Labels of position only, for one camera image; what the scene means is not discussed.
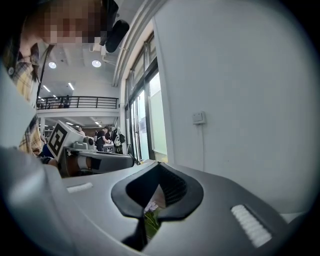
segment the recessed ceiling light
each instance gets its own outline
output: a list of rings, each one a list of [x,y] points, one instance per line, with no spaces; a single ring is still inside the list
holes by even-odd
[[[101,67],[101,62],[99,60],[94,60],[92,61],[92,66],[94,66],[95,68],[99,68]]]
[[[68,85],[70,86],[70,88],[72,89],[72,91],[75,89],[70,82],[68,83]]]
[[[45,85],[43,87],[50,93],[50,90]]]
[[[49,67],[52,68],[52,69],[55,69],[57,67],[57,65],[54,62],[50,62],[49,63]]]

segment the green object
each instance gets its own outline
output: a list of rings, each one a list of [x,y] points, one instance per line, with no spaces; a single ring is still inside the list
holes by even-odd
[[[144,214],[145,233],[150,239],[154,237],[160,228],[160,225],[157,221],[158,212],[159,209],[157,208],[154,212],[148,211]]]

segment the wall switch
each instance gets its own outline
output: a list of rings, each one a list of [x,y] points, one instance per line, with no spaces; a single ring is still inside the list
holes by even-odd
[[[206,123],[206,113],[203,111],[192,114],[192,123],[194,125],[201,125]]]

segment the balcony railing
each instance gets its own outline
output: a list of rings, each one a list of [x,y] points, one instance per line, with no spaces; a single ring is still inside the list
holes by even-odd
[[[118,98],[111,97],[92,97],[92,96],[66,96],[46,97],[38,99],[36,102],[37,110],[50,109],[117,109]]]

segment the white textured pad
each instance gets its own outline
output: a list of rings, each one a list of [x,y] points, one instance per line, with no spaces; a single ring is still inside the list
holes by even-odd
[[[82,184],[82,185],[77,185],[77,186],[70,186],[67,187],[66,189],[68,190],[69,193],[74,193],[74,192],[79,192],[79,191],[83,191],[83,190],[88,190],[90,188],[92,188],[94,185],[92,185],[91,182]]]
[[[240,223],[254,247],[258,248],[272,238],[271,234],[246,209],[244,205],[240,204],[232,207],[231,212]]]

